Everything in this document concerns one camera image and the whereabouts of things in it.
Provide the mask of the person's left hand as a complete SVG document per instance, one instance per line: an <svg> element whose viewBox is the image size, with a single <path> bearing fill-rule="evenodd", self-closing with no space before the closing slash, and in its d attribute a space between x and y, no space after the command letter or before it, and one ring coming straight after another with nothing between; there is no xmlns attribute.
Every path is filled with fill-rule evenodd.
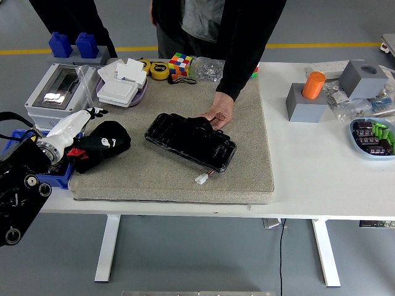
<svg viewBox="0 0 395 296"><path fill-rule="evenodd" d="M233 119L234 100L224 92L216 92L211 108L202 114L214 130L220 130Z"/></svg>

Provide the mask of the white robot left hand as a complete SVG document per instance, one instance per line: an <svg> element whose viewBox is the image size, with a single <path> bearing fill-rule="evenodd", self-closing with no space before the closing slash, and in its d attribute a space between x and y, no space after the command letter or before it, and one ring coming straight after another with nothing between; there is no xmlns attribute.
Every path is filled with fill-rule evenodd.
<svg viewBox="0 0 395 296"><path fill-rule="evenodd" d="M48 148L53 152L64 152L66 147L70 147L75 136L82 131L85 125L96 117L102 117L107 111L98 108L88 108L77 111L63 119L53 127L48 135L38 143L42 148ZM120 137L113 136L88 136L80 139L78 145L82 149L88 150L106 150L115 147L120 147L126 144L126 140Z"/></svg>

